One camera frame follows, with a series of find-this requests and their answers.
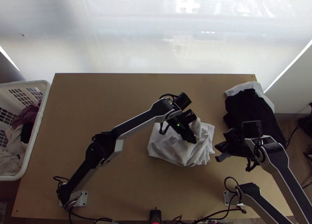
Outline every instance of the wooden table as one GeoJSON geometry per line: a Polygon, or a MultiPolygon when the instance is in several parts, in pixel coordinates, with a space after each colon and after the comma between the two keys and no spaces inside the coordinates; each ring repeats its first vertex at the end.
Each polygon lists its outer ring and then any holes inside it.
{"type": "MultiPolygon", "coordinates": [[[[202,122],[216,127],[213,144],[224,141],[224,91],[253,80],[254,75],[56,74],[12,215],[67,219],[68,213],[59,207],[57,182],[52,177],[71,177],[94,134],[109,131],[148,110],[164,93],[185,92],[192,100],[190,108],[202,122]]],[[[147,127],[125,140],[122,153],[99,169],[85,186],[88,203],[76,208],[76,213],[93,218],[147,220],[149,210],[157,207],[163,220],[180,214],[184,220],[199,219],[227,208],[223,181],[233,176],[241,184],[256,183],[263,196],[284,215],[292,214],[272,176],[260,167],[245,172],[245,158],[230,157],[218,163],[211,155],[206,166],[179,167],[149,157],[151,130],[152,126],[147,127]]],[[[258,217],[251,208],[246,210],[245,215],[231,212],[228,218],[258,217]]]]}

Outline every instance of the white plastic basket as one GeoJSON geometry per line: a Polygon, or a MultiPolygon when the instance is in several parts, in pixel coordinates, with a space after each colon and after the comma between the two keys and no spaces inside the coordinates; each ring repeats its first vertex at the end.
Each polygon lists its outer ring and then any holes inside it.
{"type": "Polygon", "coordinates": [[[2,147],[8,143],[5,130],[11,126],[12,121],[25,107],[33,103],[38,104],[41,100],[21,170],[14,176],[0,176],[0,181],[14,181],[24,175],[39,131],[49,90],[50,83],[45,80],[0,84],[0,146],[2,147]]]}

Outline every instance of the white cloth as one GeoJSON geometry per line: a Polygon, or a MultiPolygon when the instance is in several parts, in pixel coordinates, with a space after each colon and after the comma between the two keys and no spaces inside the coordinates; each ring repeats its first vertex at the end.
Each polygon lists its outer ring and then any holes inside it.
{"type": "Polygon", "coordinates": [[[21,131],[23,125],[15,130],[9,128],[5,131],[8,139],[7,146],[0,148],[0,175],[16,175],[22,166],[25,151],[28,144],[21,142],[21,131]]]}
{"type": "Polygon", "coordinates": [[[270,106],[270,108],[272,109],[273,113],[274,113],[274,104],[272,103],[272,101],[266,97],[266,95],[263,93],[263,89],[260,83],[255,82],[255,81],[251,81],[251,82],[247,82],[244,84],[239,84],[235,87],[232,87],[231,89],[225,91],[225,94],[227,96],[234,96],[236,95],[238,92],[243,91],[245,89],[255,89],[255,92],[257,93],[257,95],[261,98],[263,98],[265,100],[265,102],[270,106]]]}
{"type": "Polygon", "coordinates": [[[200,119],[190,123],[197,143],[184,141],[171,127],[165,135],[159,134],[160,124],[154,125],[147,151],[149,156],[157,157],[179,166],[206,165],[210,162],[209,154],[214,154],[212,139],[215,127],[201,123],[200,119]]]}

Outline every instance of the black garment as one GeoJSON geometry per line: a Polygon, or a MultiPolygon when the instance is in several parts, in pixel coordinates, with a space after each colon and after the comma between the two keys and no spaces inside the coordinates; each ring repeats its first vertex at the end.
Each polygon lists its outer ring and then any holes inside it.
{"type": "Polygon", "coordinates": [[[21,131],[21,141],[24,143],[28,143],[30,136],[32,134],[32,128],[34,124],[33,123],[25,123],[23,125],[22,131],[21,131]]]}
{"type": "Polygon", "coordinates": [[[225,100],[227,114],[223,117],[229,128],[242,132],[244,121],[260,120],[264,135],[270,135],[286,148],[286,139],[278,126],[274,113],[265,100],[259,97],[254,89],[240,91],[225,100]]]}
{"type": "Polygon", "coordinates": [[[312,138],[312,116],[300,118],[298,120],[298,125],[308,136],[312,138]]]}

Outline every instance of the clothes in basket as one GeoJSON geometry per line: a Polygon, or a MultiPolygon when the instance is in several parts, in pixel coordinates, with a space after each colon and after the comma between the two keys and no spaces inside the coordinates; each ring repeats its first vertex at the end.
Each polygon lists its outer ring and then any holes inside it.
{"type": "Polygon", "coordinates": [[[13,129],[16,129],[19,125],[25,123],[35,123],[40,104],[41,100],[39,100],[38,105],[32,104],[24,108],[20,115],[12,122],[13,129]]]}
{"type": "Polygon", "coordinates": [[[199,118],[190,123],[196,137],[196,144],[184,141],[171,127],[165,135],[159,134],[160,124],[156,123],[147,146],[149,156],[156,157],[179,166],[206,165],[209,154],[214,154],[212,139],[215,127],[202,123],[199,118]]]}
{"type": "Polygon", "coordinates": [[[21,142],[21,131],[23,125],[19,125],[15,130],[9,128],[5,131],[8,139],[7,146],[0,148],[0,175],[16,175],[22,166],[27,145],[21,142]]]}

